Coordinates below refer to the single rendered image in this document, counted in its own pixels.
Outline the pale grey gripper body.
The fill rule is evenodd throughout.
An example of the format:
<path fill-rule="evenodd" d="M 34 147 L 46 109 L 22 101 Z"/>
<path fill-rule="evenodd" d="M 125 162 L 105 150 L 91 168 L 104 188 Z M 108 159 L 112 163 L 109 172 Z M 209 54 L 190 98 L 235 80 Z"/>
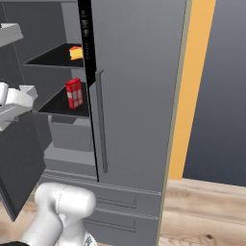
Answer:
<path fill-rule="evenodd" d="M 34 100 L 36 100 L 38 98 L 37 90 L 36 90 L 36 88 L 34 86 L 26 86 L 26 85 L 23 85 L 23 86 L 20 86 L 19 88 L 20 88 L 20 90 L 22 92 L 28 94 Z"/>

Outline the black fridge shelf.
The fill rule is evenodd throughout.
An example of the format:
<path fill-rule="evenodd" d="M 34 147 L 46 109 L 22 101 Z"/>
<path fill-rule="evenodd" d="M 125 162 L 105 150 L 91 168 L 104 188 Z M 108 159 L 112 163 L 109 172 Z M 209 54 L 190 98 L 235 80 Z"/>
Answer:
<path fill-rule="evenodd" d="M 59 46 L 56 46 L 43 54 L 25 61 L 24 64 L 33 66 L 84 69 L 85 66 L 83 59 L 78 59 L 75 61 L 70 59 L 69 49 L 73 46 L 78 46 L 78 43 L 60 44 Z"/>
<path fill-rule="evenodd" d="M 83 93 L 83 104 L 78 108 L 76 108 L 75 110 L 69 108 L 66 89 L 65 87 L 63 87 L 44 105 L 42 105 L 38 109 L 38 112 L 46 113 L 46 114 L 60 114 L 60 115 L 89 118 L 86 83 L 81 82 L 81 86 L 82 86 L 82 93 Z"/>

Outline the pale grey door bin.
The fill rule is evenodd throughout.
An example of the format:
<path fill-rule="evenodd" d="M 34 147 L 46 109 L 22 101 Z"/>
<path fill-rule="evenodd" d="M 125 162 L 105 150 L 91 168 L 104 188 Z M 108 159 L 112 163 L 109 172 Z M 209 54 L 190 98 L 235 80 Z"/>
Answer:
<path fill-rule="evenodd" d="M 23 38 L 17 23 L 0 23 L 0 48 Z"/>

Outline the dark grey open fridge door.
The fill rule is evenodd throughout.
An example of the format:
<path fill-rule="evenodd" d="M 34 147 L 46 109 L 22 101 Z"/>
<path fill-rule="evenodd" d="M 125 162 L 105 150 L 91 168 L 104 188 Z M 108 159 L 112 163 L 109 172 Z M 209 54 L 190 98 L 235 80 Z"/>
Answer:
<path fill-rule="evenodd" d="M 44 170 L 37 127 L 31 111 L 0 132 L 0 198 L 15 221 Z"/>

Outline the grey fridge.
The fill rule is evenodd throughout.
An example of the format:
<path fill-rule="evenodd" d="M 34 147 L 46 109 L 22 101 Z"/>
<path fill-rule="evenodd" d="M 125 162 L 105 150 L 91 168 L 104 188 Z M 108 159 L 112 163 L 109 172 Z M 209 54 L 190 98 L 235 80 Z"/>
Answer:
<path fill-rule="evenodd" d="M 0 23 L 17 23 L 23 35 L 22 39 L 0 48 L 0 82 L 5 82 L 9 88 L 15 89 L 23 85 L 34 86 L 38 95 L 31 112 L 35 119 L 45 167 L 30 196 L 35 196 L 40 185 L 55 183 L 42 183 L 40 178 L 45 173 L 101 183 L 93 140 L 78 0 L 0 0 Z M 31 58 L 63 43 L 78 43 L 78 46 L 83 48 L 84 69 L 24 64 Z M 86 119 L 90 120 L 92 132 L 90 152 L 56 148 L 48 123 L 49 115 L 84 117 L 38 112 L 38 109 L 65 87 L 68 81 L 75 78 L 86 83 L 89 108 L 89 118 Z"/>

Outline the grey closed fridge door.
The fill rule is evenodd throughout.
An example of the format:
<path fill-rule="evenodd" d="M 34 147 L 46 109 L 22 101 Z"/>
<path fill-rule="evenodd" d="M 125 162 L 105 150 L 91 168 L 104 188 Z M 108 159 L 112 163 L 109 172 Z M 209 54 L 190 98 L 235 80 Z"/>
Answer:
<path fill-rule="evenodd" d="M 161 191 L 185 0 L 78 0 L 99 180 Z M 103 172 L 95 72 L 101 75 Z"/>

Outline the beige fridge side panel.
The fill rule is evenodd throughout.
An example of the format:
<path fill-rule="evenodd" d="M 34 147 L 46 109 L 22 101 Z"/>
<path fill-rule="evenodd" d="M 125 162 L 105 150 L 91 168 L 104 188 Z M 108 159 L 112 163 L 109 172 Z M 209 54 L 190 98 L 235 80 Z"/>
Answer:
<path fill-rule="evenodd" d="M 192 7 L 192 0 L 185 0 L 184 23 L 183 23 L 182 38 L 181 38 L 179 63 L 178 63 L 178 68 L 177 68 L 174 99 L 173 99 L 172 117 L 170 121 L 170 131 L 169 131 L 168 146 L 167 146 L 168 148 L 166 152 L 165 168 L 164 168 L 164 174 L 163 174 L 163 187 L 161 191 L 161 202 L 160 202 L 160 216 L 159 216 L 158 231 L 157 231 L 155 246 L 159 246 L 159 242 L 160 242 L 161 221 L 162 221 L 162 214 L 163 214 L 163 208 L 164 208 L 164 199 L 165 199 L 165 193 L 166 193 L 166 187 L 167 187 L 167 179 L 168 179 L 168 174 L 169 174 L 169 169 L 170 169 L 171 153 L 172 153 L 172 146 L 173 146 L 174 133 L 175 133 L 175 124 L 176 124 L 178 104 L 179 104 L 179 95 L 180 95 L 181 82 L 182 82 L 182 76 L 183 76 L 183 70 L 184 70 L 185 49 L 186 49 L 186 41 L 187 41 L 188 25 L 189 25 L 190 14 L 191 14 L 191 7 Z"/>

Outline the red carton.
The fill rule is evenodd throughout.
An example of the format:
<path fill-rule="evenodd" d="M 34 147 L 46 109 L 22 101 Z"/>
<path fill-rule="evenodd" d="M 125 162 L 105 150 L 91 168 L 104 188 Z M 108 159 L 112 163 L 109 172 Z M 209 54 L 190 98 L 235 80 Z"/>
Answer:
<path fill-rule="evenodd" d="M 72 110 L 77 109 L 83 104 L 82 84 L 79 78 L 68 81 L 65 84 L 68 106 Z"/>

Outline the yellow cheese wedge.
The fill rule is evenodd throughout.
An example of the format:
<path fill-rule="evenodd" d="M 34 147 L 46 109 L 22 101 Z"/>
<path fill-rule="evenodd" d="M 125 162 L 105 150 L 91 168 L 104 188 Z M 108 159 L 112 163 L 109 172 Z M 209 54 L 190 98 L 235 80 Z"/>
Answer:
<path fill-rule="evenodd" d="M 81 59 L 83 57 L 83 48 L 81 46 L 73 46 L 69 49 L 69 55 L 72 61 Z"/>

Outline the grey crisper drawer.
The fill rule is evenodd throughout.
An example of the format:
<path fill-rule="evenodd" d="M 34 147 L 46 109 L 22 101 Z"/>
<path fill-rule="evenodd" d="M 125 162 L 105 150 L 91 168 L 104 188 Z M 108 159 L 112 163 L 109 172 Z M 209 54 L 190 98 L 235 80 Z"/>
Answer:
<path fill-rule="evenodd" d="M 49 115 L 48 123 L 56 148 L 90 152 L 92 132 L 89 119 Z"/>

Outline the grey freezer drawer front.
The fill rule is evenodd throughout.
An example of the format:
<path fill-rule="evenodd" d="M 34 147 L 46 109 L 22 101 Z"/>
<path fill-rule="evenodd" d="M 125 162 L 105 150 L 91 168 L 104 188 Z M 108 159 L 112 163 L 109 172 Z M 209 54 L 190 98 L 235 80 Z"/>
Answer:
<path fill-rule="evenodd" d="M 91 181 L 80 180 L 77 178 L 52 175 L 51 173 L 43 174 L 40 178 L 40 181 L 42 183 L 56 182 L 66 185 L 75 185 L 88 189 L 95 194 L 96 200 L 98 197 L 118 201 L 132 201 L 134 198 L 136 198 L 136 209 L 122 208 L 119 206 L 111 206 L 97 202 L 97 208 L 99 209 L 114 210 L 131 214 L 142 214 L 152 217 L 159 217 L 160 215 L 161 197 L 159 192 L 95 183 Z"/>
<path fill-rule="evenodd" d="M 135 223 L 136 232 L 130 233 L 101 226 L 94 226 L 85 223 L 86 219 L 130 227 Z M 98 242 L 112 246 L 155 246 L 156 244 L 159 223 L 157 217 L 97 208 L 95 212 L 86 219 L 84 220 L 84 223 L 87 230 Z"/>

